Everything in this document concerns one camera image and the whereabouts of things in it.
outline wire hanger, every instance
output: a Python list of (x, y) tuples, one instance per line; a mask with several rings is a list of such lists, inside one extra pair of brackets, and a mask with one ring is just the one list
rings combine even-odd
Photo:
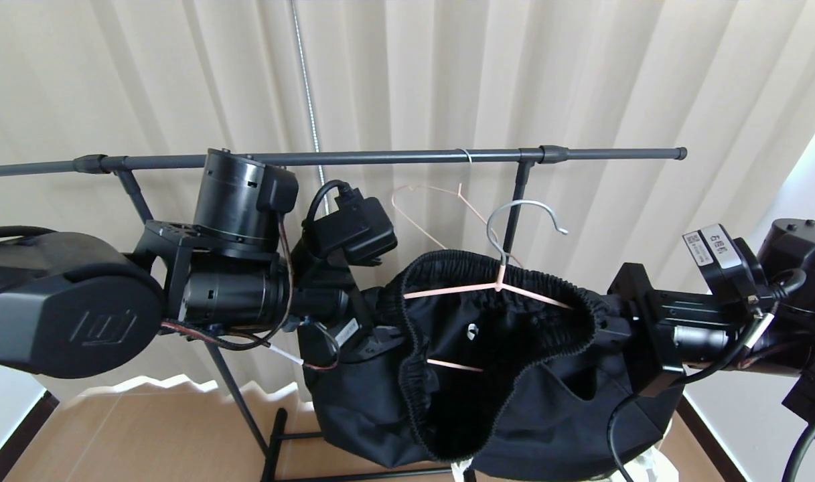
[(521, 204), (530, 204), (530, 205), (538, 206), (538, 207), (542, 208), (544, 211), (547, 212), (547, 214), (550, 215), (551, 220), (553, 220), (553, 226), (554, 226), (555, 230), (557, 230), (560, 233), (566, 234), (566, 235), (567, 235), (567, 233), (569, 233), (567, 231), (567, 229), (560, 228), (559, 222), (557, 222), (557, 215), (553, 212), (553, 210), (547, 204), (544, 204), (544, 202), (532, 201), (530, 199), (518, 199), (517, 201), (508, 202), (507, 204), (503, 204), (502, 206), (499, 206), (498, 208), (496, 208), (496, 210), (493, 212), (493, 214), (490, 214), (490, 218), (489, 218), (489, 220), (487, 222), (487, 229), (486, 229), (486, 232), (485, 232), (487, 234), (487, 236), (488, 236), (488, 240), (490, 241), (490, 244), (493, 244), (494, 247), (496, 248), (496, 250), (499, 251), (499, 253), (500, 253), (500, 271), (499, 271), (499, 274), (497, 274), (495, 282), (493, 282), (493, 283), (483, 283), (483, 284), (480, 284), (480, 285), (466, 285), (466, 286), (462, 286), (462, 287), (440, 288), (440, 289), (437, 289), (437, 290), (425, 290), (425, 291), (422, 291), (422, 292), (415, 292), (415, 293), (405, 293), (404, 294), (404, 299), (425, 298), (425, 297), (428, 297), (428, 296), (437, 296), (437, 295), (441, 295), (441, 294), (477, 292), (477, 291), (481, 291), (481, 290), (494, 289), (496, 292), (501, 292), (502, 290), (506, 290), (508, 292), (523, 295), (526, 298), (531, 298), (531, 299), (536, 299), (538, 301), (542, 301), (542, 302), (547, 303), (549, 305), (556, 305), (556, 306), (561, 306), (562, 308), (573, 309), (573, 308), (570, 308), (570, 306), (564, 304), (563, 302), (557, 301), (557, 300), (552, 299), (552, 298), (548, 298), (548, 297), (546, 297), (544, 295), (540, 295), (538, 293), (533, 293), (533, 292), (524, 290), (523, 288), (513, 287), (513, 286), (503, 282), (503, 278), (505, 278), (505, 275), (506, 275), (506, 266), (508, 266), (509, 255), (508, 255), (508, 253), (505, 253), (505, 250), (502, 249), (502, 246), (500, 245), (499, 241), (497, 241), (491, 235), (490, 226), (493, 223), (494, 218), (497, 216), (497, 214), (501, 213), (501, 211), (505, 210), (506, 208), (511, 208), (512, 206), (517, 206), (517, 205), (521, 205)]
[[(428, 190), (434, 190), (434, 191), (441, 192), (441, 193), (448, 194), (448, 195), (453, 195), (456, 198), (458, 198), (460, 201), (462, 201), (463, 204), (465, 204), (466, 207), (468, 207), (469, 210), (472, 211), (472, 213), (475, 214), (475, 216), (478, 217), (478, 219), (480, 219), (483, 224), (487, 224), (488, 221), (484, 219), (484, 216), (482, 216), (480, 214), (480, 212), (478, 210), (476, 210), (472, 204), (469, 203), (469, 201), (466, 199), (466, 197), (463, 196), (463, 178), (467, 177), (469, 175), (469, 173), (471, 173), (471, 171), (472, 171), (472, 156), (469, 155), (469, 151), (466, 150), (466, 149), (460, 149), (459, 148), (459, 150), (463, 151), (463, 153), (465, 153), (466, 159), (469, 161), (469, 165), (468, 165), (467, 171), (465, 172), (465, 175), (462, 175), (461, 179), (458, 182), (458, 190), (457, 191), (453, 191), (453, 190), (449, 190), (449, 189), (442, 189), (442, 188), (438, 188), (438, 187), (435, 187), (435, 186), (429, 186), (428, 184), (417, 184), (417, 185), (405, 184), (404, 186), (401, 186), (401, 187), (396, 188), (395, 190), (393, 190), (392, 191), (392, 197), (390, 198), (390, 202), (392, 202), (392, 208), (395, 209), (395, 212), (398, 213), (398, 214), (401, 214), (401, 216), (404, 216), (404, 218), (407, 220), (407, 222), (410, 222), (411, 225), (416, 226), (416, 229), (419, 229), (419, 232), (422, 232), (426, 237), (428, 237), (428, 239), (431, 239), (431, 241), (434, 241), (434, 243), (437, 244), (438, 246), (440, 246), (440, 248), (442, 250), (447, 250), (448, 248), (446, 246), (444, 246), (440, 241), (438, 241), (437, 238), (433, 237), (431, 235), (431, 233), (425, 231), (425, 229), (423, 229), (422, 226), (419, 225), (419, 223), (415, 222), (415, 220), (413, 220), (413, 218), (411, 218), (410, 216), (407, 216), (407, 213), (402, 211), (401, 208), (398, 207), (398, 204), (395, 204), (395, 195), (398, 194), (398, 192), (401, 191), (402, 189), (410, 189), (411, 191), (415, 191), (416, 189), (428, 189)], [(498, 241), (499, 237), (497, 236), (496, 231), (491, 229), (490, 232), (493, 235), (494, 239), (497, 240), (497, 243), (498, 243), (499, 242)], [(512, 260), (514, 260), (514, 262), (517, 263), (518, 266), (523, 266), (523, 263), (520, 262), (520, 260), (518, 260), (517, 257), (515, 257), (514, 255), (511, 255), (511, 254), (509, 254), (509, 256), (511, 257)]]

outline dark brown baseboard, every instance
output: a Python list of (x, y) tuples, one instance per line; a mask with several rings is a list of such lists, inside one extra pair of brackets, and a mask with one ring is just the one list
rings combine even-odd
[(726, 482), (748, 482), (740, 470), (738, 470), (735, 463), (732, 462), (723, 446), (717, 442), (714, 434), (705, 425), (705, 422), (699, 417), (698, 412), (690, 405), (686, 396), (680, 397), (680, 403), (676, 409), (686, 427), (690, 429), (693, 436), (696, 437), (698, 444), (702, 446), (705, 454), (711, 459), (711, 463), (717, 468), (717, 472), (723, 476)]
[(50, 392), (45, 391), (44, 396), (35, 403), (21, 424), (17, 425), (9, 440), (0, 449), (0, 482), (3, 482), (11, 468), (17, 463), (17, 459), (21, 458), (38, 430), (41, 430), (58, 405), (59, 400), (56, 400), (56, 397), (52, 396)]

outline curtain fold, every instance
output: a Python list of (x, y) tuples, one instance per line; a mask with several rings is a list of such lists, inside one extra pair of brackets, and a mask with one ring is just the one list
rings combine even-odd
[[(754, 228), (815, 131), (815, 2), (297, 0), (310, 98), (324, 151), (686, 146), (686, 161), (538, 165), (514, 253), (526, 268), (604, 292), (622, 262), (655, 286), (702, 290), (680, 235)], [(0, 164), (86, 153), (313, 150), (286, 0), (0, 3)], [(382, 200), (398, 249), (356, 269), (388, 282), (437, 245), (395, 214), (405, 184), (455, 189), (488, 216), (515, 165), (325, 167)], [(299, 220), (319, 186), (296, 168)], [(154, 216), (191, 222), (201, 173), (138, 173)], [(453, 198), (404, 189), (399, 207), (450, 248), (492, 254)], [(0, 178), (0, 225), (86, 232), (131, 250), (141, 225), (111, 176)], [(504, 222), (495, 226), (504, 231)], [(296, 351), (293, 335), (278, 345)], [(299, 378), (269, 351), (227, 353), (240, 384)], [(200, 343), (156, 339), (86, 380), (41, 378), (57, 397), (132, 376), (216, 378)]]

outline label sticker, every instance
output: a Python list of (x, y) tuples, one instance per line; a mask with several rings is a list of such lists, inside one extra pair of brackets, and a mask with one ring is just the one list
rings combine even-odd
[(709, 253), (707, 247), (705, 247), (705, 241), (702, 241), (702, 237), (698, 235), (698, 231), (686, 233), (684, 235), (684, 243), (686, 243), (686, 249), (690, 250), (692, 259), (696, 260), (696, 265), (704, 266), (714, 262), (714, 258), (711, 257), (711, 253)]
[(738, 256), (729, 235), (726, 234), (722, 226), (715, 224), (708, 226), (708, 228), (702, 228), (701, 232), (705, 243), (711, 247), (711, 252), (714, 253), (714, 257), (723, 269), (741, 266), (741, 257)]
[(339, 344), (339, 348), (345, 344), (346, 341), (353, 336), (353, 333), (356, 333), (359, 330), (359, 323), (356, 322), (356, 318), (353, 318), (351, 321), (348, 321), (348, 324), (343, 327), (342, 331), (339, 332), (339, 335), (336, 335), (336, 343)]

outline brown floor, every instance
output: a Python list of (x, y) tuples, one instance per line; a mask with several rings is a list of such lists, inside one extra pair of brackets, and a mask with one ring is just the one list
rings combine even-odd
[[(315, 415), (296, 393), (284, 392), (266, 396), (256, 388), (244, 391), (261, 430), (270, 433), (281, 406), (289, 412), (287, 431), (318, 430)], [(722, 480), (677, 416), (662, 452), (678, 467), (682, 482)], [(262, 468), (263, 456), (230, 398), (215, 390), (203, 393), (193, 384), (171, 388), (146, 384), (122, 394), (80, 396), (59, 406), (6, 482), (254, 481)], [(277, 478), (379, 470), (319, 439), (297, 440), (283, 445)], [(450, 482), (452, 476), (422, 480)]]

